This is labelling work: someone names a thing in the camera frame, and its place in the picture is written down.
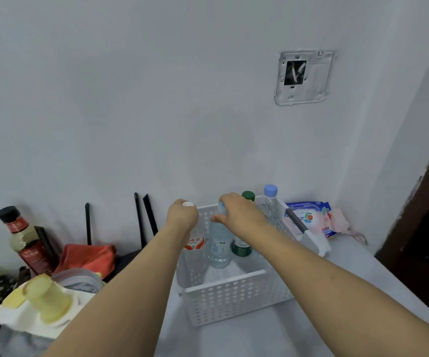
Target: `wet wipes package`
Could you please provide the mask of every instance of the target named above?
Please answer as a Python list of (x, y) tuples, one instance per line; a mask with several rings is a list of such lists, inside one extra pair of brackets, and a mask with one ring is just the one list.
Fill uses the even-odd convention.
[[(295, 215), (305, 224), (305, 226), (314, 234), (324, 233), (331, 237), (336, 232), (332, 229), (332, 220), (330, 215), (330, 204), (327, 202), (298, 202), (287, 203), (287, 206), (294, 211)], [(284, 220), (294, 234), (299, 234), (299, 229), (285, 215)]]

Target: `bottle label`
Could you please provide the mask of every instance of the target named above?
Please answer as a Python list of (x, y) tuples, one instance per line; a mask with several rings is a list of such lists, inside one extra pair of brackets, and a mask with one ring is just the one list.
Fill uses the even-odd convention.
[(31, 268), (34, 273), (47, 274), (48, 276), (52, 275), (54, 268), (52, 268), (49, 259), (47, 258), (46, 251), (42, 242), (39, 240), (37, 243), (24, 248), (18, 252), (21, 259), (26, 262), (29, 268)]
[(184, 247), (187, 250), (201, 249), (204, 246), (204, 236), (190, 237), (188, 244)]
[(26, 229), (28, 225), (29, 223), (21, 216), (18, 216), (14, 222), (6, 223), (11, 233), (19, 233), (21, 230)]
[(239, 257), (247, 257), (253, 251), (249, 244), (243, 242), (240, 238), (234, 236), (232, 240), (231, 251)]
[(211, 254), (220, 258), (228, 254), (229, 249), (231, 247), (229, 242), (226, 242), (224, 240), (214, 240), (212, 238), (209, 241), (210, 241)]

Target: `brown door frame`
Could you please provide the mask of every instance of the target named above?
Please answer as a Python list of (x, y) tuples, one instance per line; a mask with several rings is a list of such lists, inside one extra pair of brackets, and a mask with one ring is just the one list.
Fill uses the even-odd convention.
[(391, 228), (385, 243), (375, 254), (385, 267), (390, 270), (393, 268), (428, 210), (429, 165), (425, 175), (419, 180), (418, 188), (412, 191), (401, 215)]

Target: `basket handle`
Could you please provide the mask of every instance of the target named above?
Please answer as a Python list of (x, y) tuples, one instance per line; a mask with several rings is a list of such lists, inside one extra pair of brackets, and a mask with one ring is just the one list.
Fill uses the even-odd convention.
[(318, 254), (319, 254), (320, 257), (325, 256), (325, 254), (327, 252), (331, 251), (330, 244), (329, 244), (327, 238), (324, 236), (323, 233), (322, 233), (321, 236), (318, 235), (318, 234), (313, 234), (305, 226), (305, 224), (299, 219), (299, 217), (295, 215), (294, 211), (291, 210), (290, 208), (287, 208), (285, 210), (285, 214), (287, 214), (287, 216), (291, 219), (291, 221), (294, 222), (295, 226), (297, 228), (299, 228), (299, 230), (301, 231), (301, 233), (303, 234), (303, 236), (309, 237), (310, 240), (313, 241), (313, 243), (319, 249), (319, 253)]

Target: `person's left hand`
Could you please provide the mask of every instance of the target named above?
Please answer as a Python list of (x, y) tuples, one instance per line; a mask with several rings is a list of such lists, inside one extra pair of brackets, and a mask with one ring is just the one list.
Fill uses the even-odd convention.
[(171, 204), (166, 216), (166, 226), (179, 230), (183, 236), (183, 246), (188, 243), (190, 232), (198, 222), (199, 214), (196, 207), (184, 207), (184, 199), (177, 199)]

